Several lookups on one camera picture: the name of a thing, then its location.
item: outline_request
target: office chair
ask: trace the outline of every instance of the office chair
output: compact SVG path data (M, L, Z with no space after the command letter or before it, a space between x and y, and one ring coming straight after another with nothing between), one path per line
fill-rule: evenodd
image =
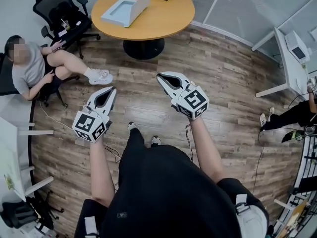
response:
M14 87L13 80L12 80L12 66L13 63L6 57L3 53L0 53L0 96L9 95L9 94L20 94L16 88ZM68 82L70 80L78 80L80 76L69 77L63 80L62 83ZM61 101L62 105L67 109L68 104L64 102L62 96L58 88L51 89L51 91L46 91L45 93L40 92L38 95L33 99L36 101L41 101L44 103L45 107L48 107L48 100L51 94L56 93L57 97Z
M100 40L99 34L85 34L92 26L92 21L88 17L86 9L86 3L88 0L77 0L83 7L85 14L79 11L79 8L73 3L72 0L35 0L36 3L33 6L33 11L41 16L49 25L50 30L53 31L53 36L48 32L46 26L41 30L43 37L49 37L52 40L51 45L59 40L66 41L64 45L65 49L71 46L74 42L77 43L80 58L84 56L81 52L80 39L84 37L95 36L97 40ZM61 37L58 33L64 30L62 27L62 20L68 20L70 30Z
M10 228L19 229L21 226L33 221L40 223L40 227L35 228L41 234L45 235L45 233L42 232L43 227L45 226L53 230L54 224L52 218L55 220L59 219L59 217L56 217L52 213L52 210L60 213L64 212L63 208L58 210L49 205L49 198L52 193L52 191L49 191L45 200L35 191L34 197L27 197L26 202L3 203L3 211L0 213L0 216L4 223Z

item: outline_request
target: round wooden table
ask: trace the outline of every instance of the round wooden table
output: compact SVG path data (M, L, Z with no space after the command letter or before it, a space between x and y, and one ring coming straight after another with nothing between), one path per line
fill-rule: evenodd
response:
M92 10L94 25L106 35L122 39L125 52L132 58L147 60L164 49L164 37L186 28L194 18L191 0L151 0L150 5L130 27L104 22L101 16L118 0L98 0Z

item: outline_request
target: forearm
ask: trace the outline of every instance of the forearm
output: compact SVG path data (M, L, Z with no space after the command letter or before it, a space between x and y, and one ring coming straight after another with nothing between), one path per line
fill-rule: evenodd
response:
M43 47L41 53L42 55L47 56L52 53L52 47Z
M206 128L202 117L190 121L196 153L201 170L215 183L225 178L220 154Z
M31 101L35 98L35 96L39 93L41 88L45 85L43 79L40 80L35 86L33 86L28 94L23 94L23 96L28 100Z
M312 113L317 114L317 107L314 101L314 94L312 93L311 90L309 91L309 108Z
M115 192L102 137L96 143L90 144L90 169L92 197L105 207L109 207Z

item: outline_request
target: knee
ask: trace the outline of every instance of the knee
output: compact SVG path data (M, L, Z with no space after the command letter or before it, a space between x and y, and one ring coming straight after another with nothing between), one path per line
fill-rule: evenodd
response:
M55 52L55 55L56 55L59 59L65 60L65 59L67 59L67 58L71 55L71 53L70 53L70 52L67 52L67 51L65 51L65 50L57 50L57 51Z

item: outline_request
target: cup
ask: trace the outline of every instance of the cup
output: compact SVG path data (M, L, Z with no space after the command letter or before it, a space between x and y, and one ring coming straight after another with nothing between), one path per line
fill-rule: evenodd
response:
M68 23L68 20L65 20L62 22L61 26L66 30L68 31L70 29L70 25Z

